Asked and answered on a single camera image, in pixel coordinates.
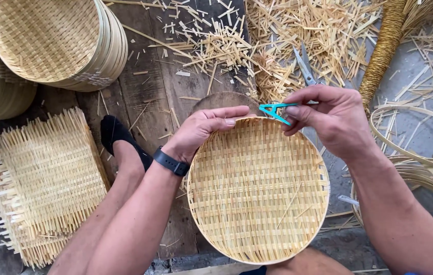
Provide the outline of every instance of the right hand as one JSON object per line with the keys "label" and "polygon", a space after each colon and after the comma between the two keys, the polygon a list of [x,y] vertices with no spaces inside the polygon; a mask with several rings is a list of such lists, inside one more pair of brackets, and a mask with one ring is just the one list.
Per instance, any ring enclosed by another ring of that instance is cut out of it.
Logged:
{"label": "right hand", "polygon": [[[307,105],[310,100],[318,104]],[[286,136],[311,126],[323,145],[346,163],[378,148],[358,91],[318,84],[293,92],[283,103],[299,104],[286,108],[287,121],[291,123],[281,126]]]}

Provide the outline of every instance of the foot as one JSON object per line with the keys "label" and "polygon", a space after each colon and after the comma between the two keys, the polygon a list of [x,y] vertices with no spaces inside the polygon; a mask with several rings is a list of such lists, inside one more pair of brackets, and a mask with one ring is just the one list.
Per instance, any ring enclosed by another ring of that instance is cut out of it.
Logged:
{"label": "foot", "polygon": [[133,145],[133,147],[137,150],[140,159],[142,160],[145,171],[148,170],[152,164],[152,156],[147,154],[137,144],[128,129],[123,126],[121,121],[114,116],[104,116],[103,120],[101,120],[101,144],[103,144],[103,146],[106,148],[106,151],[108,151],[114,157],[116,157],[113,153],[113,143],[115,141],[126,141]]}

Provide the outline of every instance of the watch strap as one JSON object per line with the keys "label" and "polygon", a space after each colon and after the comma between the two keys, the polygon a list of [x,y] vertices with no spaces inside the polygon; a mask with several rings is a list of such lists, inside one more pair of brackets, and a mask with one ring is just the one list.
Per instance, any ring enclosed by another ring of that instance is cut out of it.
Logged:
{"label": "watch strap", "polygon": [[160,165],[172,171],[175,175],[179,177],[185,176],[189,171],[189,164],[173,159],[171,156],[160,150],[160,146],[154,153],[154,160]]}

